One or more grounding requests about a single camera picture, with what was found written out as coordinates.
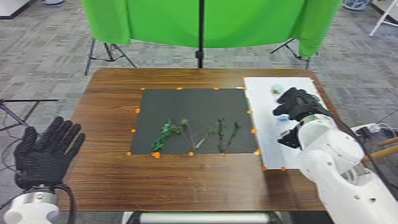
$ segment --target chair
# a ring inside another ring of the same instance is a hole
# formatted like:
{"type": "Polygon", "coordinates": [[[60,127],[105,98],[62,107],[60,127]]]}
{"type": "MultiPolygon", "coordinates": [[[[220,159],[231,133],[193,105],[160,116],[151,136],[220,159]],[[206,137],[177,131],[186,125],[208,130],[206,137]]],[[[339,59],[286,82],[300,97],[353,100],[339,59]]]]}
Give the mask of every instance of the chair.
{"type": "Polygon", "coordinates": [[[394,0],[394,2],[392,2],[391,5],[389,5],[389,8],[387,8],[387,10],[385,10],[385,12],[384,12],[384,15],[382,15],[382,18],[380,18],[380,20],[378,20],[378,22],[376,22],[376,26],[375,26],[375,28],[373,28],[373,30],[371,30],[369,36],[373,36],[373,34],[375,34],[375,32],[376,32],[376,29],[378,29],[378,27],[380,27],[380,25],[382,25],[384,23],[389,24],[391,26],[396,26],[396,27],[398,27],[398,24],[394,24],[394,23],[391,23],[391,22],[385,21],[385,17],[387,17],[387,15],[389,15],[389,12],[391,12],[391,10],[392,10],[392,8],[394,8],[396,5],[398,5],[398,0],[394,0]]]}

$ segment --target white sheet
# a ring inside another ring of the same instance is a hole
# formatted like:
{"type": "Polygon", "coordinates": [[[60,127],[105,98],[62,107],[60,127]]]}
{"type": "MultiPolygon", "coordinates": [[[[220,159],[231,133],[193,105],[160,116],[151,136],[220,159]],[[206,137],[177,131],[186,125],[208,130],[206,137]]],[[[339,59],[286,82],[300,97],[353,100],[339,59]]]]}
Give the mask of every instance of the white sheet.
{"type": "Polygon", "coordinates": [[[312,80],[309,78],[272,78],[247,77],[245,78],[245,95],[249,98],[249,106],[252,110],[252,122],[257,138],[257,144],[263,156],[263,165],[266,169],[298,169],[296,155],[300,149],[293,149],[277,143],[280,133],[296,125],[296,121],[279,121],[272,114],[277,108],[279,95],[272,93],[272,88],[277,87],[282,92],[291,88],[304,89],[309,94],[318,95],[312,80]]]}

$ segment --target robotic arm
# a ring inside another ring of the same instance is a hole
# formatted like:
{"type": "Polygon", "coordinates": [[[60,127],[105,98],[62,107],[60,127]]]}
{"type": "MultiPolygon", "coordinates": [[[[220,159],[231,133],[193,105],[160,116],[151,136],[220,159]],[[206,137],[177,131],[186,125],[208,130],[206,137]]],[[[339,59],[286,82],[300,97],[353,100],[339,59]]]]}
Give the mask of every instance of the robotic arm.
{"type": "Polygon", "coordinates": [[[273,115],[288,114],[298,125],[279,143],[302,149],[300,172],[316,184],[320,200],[336,224],[398,223],[398,203],[382,180],[360,160],[362,147],[339,130],[318,99],[291,88],[273,115]]]}
{"type": "MultiPolygon", "coordinates": [[[[62,189],[71,194],[62,179],[85,141],[80,130],[80,124],[73,125],[60,117],[55,118],[41,137],[32,127],[25,130],[14,151],[18,170],[14,180],[25,192],[12,200],[3,216],[7,224],[50,224],[58,215],[55,189],[62,189]]],[[[69,223],[74,223],[73,211],[69,214],[69,223]]]]}

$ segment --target metal stand leg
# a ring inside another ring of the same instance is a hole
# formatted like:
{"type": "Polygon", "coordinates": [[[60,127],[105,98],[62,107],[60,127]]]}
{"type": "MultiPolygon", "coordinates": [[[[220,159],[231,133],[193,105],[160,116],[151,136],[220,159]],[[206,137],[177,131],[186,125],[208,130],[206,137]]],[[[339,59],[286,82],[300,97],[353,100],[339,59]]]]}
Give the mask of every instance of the metal stand leg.
{"type": "Polygon", "coordinates": [[[113,58],[113,54],[112,54],[110,47],[108,47],[108,44],[106,43],[103,43],[103,47],[105,47],[105,51],[106,51],[106,54],[108,54],[108,60],[106,60],[106,62],[113,62],[115,61],[115,58],[113,58]]]}
{"type": "Polygon", "coordinates": [[[103,43],[103,47],[105,47],[105,54],[108,56],[106,59],[101,59],[99,56],[105,55],[101,54],[97,57],[92,57],[92,53],[94,53],[94,47],[96,47],[96,39],[92,38],[92,43],[90,43],[90,51],[89,51],[89,60],[87,60],[87,66],[85,66],[85,76],[89,75],[89,69],[90,69],[90,61],[92,60],[101,60],[101,61],[106,61],[106,62],[115,62],[119,58],[126,58],[128,60],[128,63],[131,64],[133,68],[137,68],[135,64],[133,64],[133,61],[126,55],[126,53],[122,52],[121,50],[121,47],[117,46],[117,44],[106,44],[103,43]],[[121,52],[121,56],[115,58],[113,57],[113,50],[117,50],[121,52]]]}
{"type": "Polygon", "coordinates": [[[197,68],[202,68],[204,59],[204,0],[199,0],[199,49],[195,51],[197,68]]]}
{"type": "Polygon", "coordinates": [[[34,113],[34,110],[35,110],[35,108],[39,106],[39,103],[41,102],[55,102],[55,101],[58,101],[58,100],[55,100],[55,99],[50,99],[50,100],[0,100],[0,110],[3,110],[3,112],[7,113],[7,115],[16,120],[16,124],[12,124],[7,127],[0,128],[0,132],[5,131],[5,130],[9,130],[10,128],[21,126],[21,125],[25,127],[28,127],[30,125],[26,124],[26,120],[28,120],[30,115],[34,113]],[[35,103],[23,118],[19,118],[19,116],[16,115],[16,113],[10,111],[9,107],[3,104],[3,103],[18,103],[18,102],[19,103],[28,103],[28,102],[34,102],[35,103]]]}
{"type": "Polygon", "coordinates": [[[391,12],[391,10],[392,10],[396,4],[398,4],[398,0],[394,0],[394,2],[392,2],[391,5],[389,5],[389,8],[387,8],[387,10],[385,10],[385,12],[384,12],[384,14],[382,14],[382,18],[380,18],[378,21],[376,21],[376,26],[375,26],[375,28],[373,28],[373,30],[371,30],[371,32],[369,32],[369,36],[373,36],[373,34],[375,34],[375,32],[376,32],[376,29],[378,29],[382,23],[387,23],[389,25],[398,26],[394,23],[385,22],[385,17],[387,17],[387,15],[389,15],[389,12],[391,12]]]}
{"type": "Polygon", "coordinates": [[[89,60],[87,60],[87,66],[85,66],[85,72],[83,72],[85,76],[89,75],[89,70],[90,70],[90,60],[92,60],[94,47],[96,47],[96,39],[92,38],[89,60]]]}
{"type": "Polygon", "coordinates": [[[284,44],[277,47],[277,49],[270,52],[270,54],[273,54],[273,53],[280,50],[280,48],[288,46],[288,44],[289,44],[289,42],[291,42],[293,40],[295,40],[295,39],[291,38],[291,39],[284,42],[284,44]]]}
{"type": "Polygon", "coordinates": [[[291,38],[291,39],[286,41],[286,43],[277,47],[277,49],[270,52],[270,54],[273,54],[273,53],[282,49],[282,47],[286,47],[288,50],[289,50],[289,52],[291,52],[291,54],[293,54],[293,56],[295,56],[295,58],[296,58],[300,61],[305,61],[305,69],[309,69],[311,57],[307,57],[307,59],[305,59],[305,58],[295,53],[295,51],[293,51],[293,49],[291,49],[291,47],[289,47],[289,43],[291,43],[293,40],[295,40],[295,39],[291,38]]]}
{"type": "Polygon", "coordinates": [[[121,50],[121,48],[119,48],[119,46],[113,44],[113,48],[115,48],[115,50],[121,52],[121,55],[122,55],[122,57],[126,58],[126,60],[128,60],[128,62],[129,62],[129,64],[131,64],[131,66],[137,68],[137,66],[135,66],[135,64],[133,64],[133,61],[129,60],[129,57],[128,57],[128,55],[124,54],[124,51],[121,50]]]}

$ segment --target black mat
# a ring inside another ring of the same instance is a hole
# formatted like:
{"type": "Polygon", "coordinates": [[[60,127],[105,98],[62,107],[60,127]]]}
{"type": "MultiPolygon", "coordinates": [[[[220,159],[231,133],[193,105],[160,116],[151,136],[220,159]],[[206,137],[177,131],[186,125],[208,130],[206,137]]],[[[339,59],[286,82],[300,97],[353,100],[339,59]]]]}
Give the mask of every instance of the black mat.
{"type": "MultiPolygon", "coordinates": [[[[188,119],[192,133],[195,134],[195,142],[202,139],[208,128],[218,127],[218,119],[225,121],[224,145],[233,133],[234,122],[241,128],[233,138],[233,144],[225,149],[225,153],[252,153],[257,148],[252,130],[250,115],[247,114],[249,105],[243,90],[240,89],[149,89],[142,93],[140,114],[135,124],[133,134],[133,154],[149,154],[151,145],[161,135],[160,129],[169,119],[179,124],[188,119]]],[[[218,135],[206,138],[197,153],[218,152],[218,135]]],[[[181,135],[172,134],[163,154],[186,154],[190,145],[181,135]]]]}

